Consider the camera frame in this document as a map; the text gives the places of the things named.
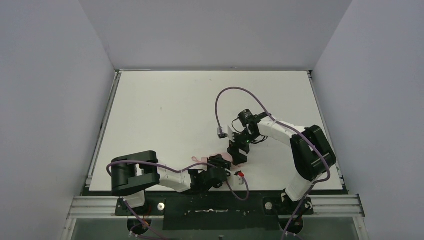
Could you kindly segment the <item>pink folding umbrella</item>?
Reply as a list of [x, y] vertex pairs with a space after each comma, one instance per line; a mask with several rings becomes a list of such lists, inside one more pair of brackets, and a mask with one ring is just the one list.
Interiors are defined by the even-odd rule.
[[220, 152], [220, 153], [215, 153], [215, 154], [202, 156], [202, 157], [193, 156], [191, 160], [196, 163], [211, 163], [211, 164], [212, 162], [226, 161], [231, 163], [232, 168], [241, 168], [245, 165], [244, 163], [236, 165], [234, 158], [227, 152]]

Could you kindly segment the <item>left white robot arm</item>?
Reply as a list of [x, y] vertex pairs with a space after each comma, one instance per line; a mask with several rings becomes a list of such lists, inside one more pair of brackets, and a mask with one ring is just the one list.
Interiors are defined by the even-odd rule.
[[173, 169], [158, 160], [149, 150], [116, 157], [107, 165], [111, 176], [111, 193], [121, 197], [131, 208], [146, 204], [146, 190], [156, 185], [183, 195], [198, 195], [220, 188], [230, 176], [232, 157], [218, 153], [182, 170]]

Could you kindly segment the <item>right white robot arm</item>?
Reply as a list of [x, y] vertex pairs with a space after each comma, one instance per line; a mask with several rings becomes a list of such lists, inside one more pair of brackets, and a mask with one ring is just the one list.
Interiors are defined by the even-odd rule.
[[283, 198], [298, 202], [323, 174], [331, 175], [329, 170], [336, 164], [337, 158], [319, 126], [293, 125], [266, 112], [254, 115], [249, 109], [240, 112], [237, 120], [243, 131], [232, 130], [229, 126], [217, 130], [219, 138], [229, 139], [227, 152], [234, 165], [248, 161], [250, 146], [258, 142], [259, 137], [274, 139], [291, 148], [296, 173], [283, 190]]

